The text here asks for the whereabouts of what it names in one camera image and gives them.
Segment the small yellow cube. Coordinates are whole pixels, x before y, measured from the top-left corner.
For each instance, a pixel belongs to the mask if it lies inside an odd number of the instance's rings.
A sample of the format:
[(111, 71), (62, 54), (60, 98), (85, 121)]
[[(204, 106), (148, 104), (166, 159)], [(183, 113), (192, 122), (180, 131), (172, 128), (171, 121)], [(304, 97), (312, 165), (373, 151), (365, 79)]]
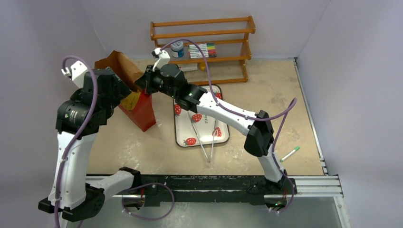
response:
[(204, 62), (199, 63), (199, 69), (200, 69), (201, 71), (203, 71), (203, 72), (207, 72), (208, 65), (207, 65), (206, 63), (204, 63)]

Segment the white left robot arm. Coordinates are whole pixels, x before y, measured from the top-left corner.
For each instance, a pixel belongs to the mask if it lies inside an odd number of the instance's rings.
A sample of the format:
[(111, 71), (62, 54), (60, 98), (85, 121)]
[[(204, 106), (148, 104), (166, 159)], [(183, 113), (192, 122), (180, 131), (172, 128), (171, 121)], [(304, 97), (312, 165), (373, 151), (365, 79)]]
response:
[(74, 67), (72, 78), (79, 80), (79, 88), (58, 108), (57, 170), (51, 193), (38, 208), (55, 214), (58, 221), (82, 222), (95, 217), (115, 194), (124, 190), (137, 194), (142, 182), (140, 172), (127, 167), (103, 180), (86, 181), (99, 128), (131, 91), (109, 67), (92, 72)]

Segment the blue label white jar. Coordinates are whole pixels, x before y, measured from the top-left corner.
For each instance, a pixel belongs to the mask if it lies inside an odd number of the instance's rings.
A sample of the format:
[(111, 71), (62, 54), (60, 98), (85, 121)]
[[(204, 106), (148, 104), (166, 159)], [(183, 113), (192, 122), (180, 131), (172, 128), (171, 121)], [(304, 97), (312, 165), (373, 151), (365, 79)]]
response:
[(171, 44), (172, 56), (174, 58), (182, 58), (184, 56), (183, 41), (176, 41)]

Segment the orange wooden shelf rack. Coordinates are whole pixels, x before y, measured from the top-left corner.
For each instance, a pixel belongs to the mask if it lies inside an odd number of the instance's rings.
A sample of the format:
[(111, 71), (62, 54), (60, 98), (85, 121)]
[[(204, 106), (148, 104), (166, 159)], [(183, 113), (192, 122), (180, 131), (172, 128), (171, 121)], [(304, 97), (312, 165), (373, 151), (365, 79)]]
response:
[[(243, 29), (221, 29), (211, 31), (193, 31), (183, 33), (166, 33), (158, 34), (155, 29), (159, 27), (175, 27), (175, 26), (196, 26), (204, 24), (219, 24), (219, 23), (235, 23), (245, 22), (246, 28)], [(204, 19), (204, 20), (189, 20), (189, 21), (173, 21), (173, 22), (151, 22), (150, 23), (150, 38), (154, 41), (156, 47), (161, 49), (173, 48), (177, 42), (183, 43), (183, 53), (188, 53), (189, 57), (184, 59), (183, 56), (177, 56), (170, 63), (173, 64), (201, 64), (205, 68), (209, 62), (227, 62), (239, 61), (242, 70), (243, 78), (211, 80), (213, 84), (228, 84), (242, 83), (248, 81), (248, 73), (246, 70), (246, 60), (251, 60), (251, 50), (249, 47), (249, 34), (256, 32), (256, 26), (253, 17), (250, 15), (243, 18), (226, 18), (226, 19)], [(240, 39), (226, 39), (213, 41), (190, 41), (189, 37), (203, 36), (218, 36), (243, 34)], [(218, 57), (217, 46), (229, 44), (242, 44), (240, 53), (229, 57)]]

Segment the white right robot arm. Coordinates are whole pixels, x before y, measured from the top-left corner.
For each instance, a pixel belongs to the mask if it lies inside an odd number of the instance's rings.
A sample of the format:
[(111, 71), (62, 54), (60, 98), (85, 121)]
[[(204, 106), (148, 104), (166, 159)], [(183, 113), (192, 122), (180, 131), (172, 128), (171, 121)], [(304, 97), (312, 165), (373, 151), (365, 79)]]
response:
[(274, 135), (272, 117), (267, 112), (243, 110), (218, 99), (212, 90), (189, 83), (176, 64), (156, 70), (148, 65), (135, 85), (147, 94), (166, 94), (183, 110), (213, 117), (238, 130), (246, 137), (244, 149), (257, 157), (263, 168), (266, 188), (272, 193), (293, 193), (293, 183), (275, 152), (278, 136)]

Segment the small white box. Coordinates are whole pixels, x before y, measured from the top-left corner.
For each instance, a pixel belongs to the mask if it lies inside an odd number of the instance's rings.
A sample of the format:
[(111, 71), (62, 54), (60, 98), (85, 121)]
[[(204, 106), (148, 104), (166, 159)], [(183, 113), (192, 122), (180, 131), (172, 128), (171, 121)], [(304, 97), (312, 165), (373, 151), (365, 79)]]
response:
[(197, 63), (178, 64), (178, 67), (179, 67), (179, 69), (182, 70), (183, 72), (196, 71), (196, 70), (198, 70), (198, 64), (197, 64)]

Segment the strawberry print white tray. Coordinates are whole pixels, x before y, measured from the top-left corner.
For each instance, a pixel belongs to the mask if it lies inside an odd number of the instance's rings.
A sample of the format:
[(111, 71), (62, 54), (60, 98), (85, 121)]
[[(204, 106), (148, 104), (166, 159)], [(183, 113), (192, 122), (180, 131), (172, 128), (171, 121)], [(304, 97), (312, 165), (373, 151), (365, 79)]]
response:
[(229, 126), (211, 116), (186, 111), (176, 102), (173, 114), (175, 141), (180, 147), (226, 143), (230, 138)]

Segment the red paper bag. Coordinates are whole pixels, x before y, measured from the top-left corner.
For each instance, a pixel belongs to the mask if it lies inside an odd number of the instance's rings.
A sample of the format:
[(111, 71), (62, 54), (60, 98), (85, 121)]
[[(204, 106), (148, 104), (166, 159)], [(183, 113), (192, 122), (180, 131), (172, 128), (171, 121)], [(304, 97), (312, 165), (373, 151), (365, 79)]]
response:
[(112, 51), (108, 57), (95, 62), (95, 68), (107, 67), (110, 67), (131, 90), (129, 96), (121, 101), (119, 108), (140, 130), (147, 131), (156, 124), (156, 119), (152, 96), (146, 94), (134, 83), (143, 75), (143, 72), (129, 57), (116, 50)]

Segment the pack of coloured markers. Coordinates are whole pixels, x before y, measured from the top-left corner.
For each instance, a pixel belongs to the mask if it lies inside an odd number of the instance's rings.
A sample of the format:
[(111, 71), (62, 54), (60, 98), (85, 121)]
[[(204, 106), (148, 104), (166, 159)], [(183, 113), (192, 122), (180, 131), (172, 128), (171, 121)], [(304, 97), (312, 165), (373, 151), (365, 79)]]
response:
[(217, 51), (215, 43), (200, 43), (198, 44), (198, 49), (194, 44), (188, 46), (188, 53), (190, 58), (202, 58), (205, 57), (216, 57)]

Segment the green cap white marker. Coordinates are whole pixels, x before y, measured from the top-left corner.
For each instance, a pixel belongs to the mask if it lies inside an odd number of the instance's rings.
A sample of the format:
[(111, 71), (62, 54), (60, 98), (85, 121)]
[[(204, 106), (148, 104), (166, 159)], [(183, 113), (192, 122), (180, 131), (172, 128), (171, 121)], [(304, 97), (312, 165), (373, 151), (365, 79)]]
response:
[(279, 161), (284, 162), (286, 159), (288, 159), (290, 156), (295, 154), (298, 150), (300, 149), (299, 146), (295, 147), (293, 150), (291, 150), (287, 155), (285, 155), (283, 158), (281, 158)]

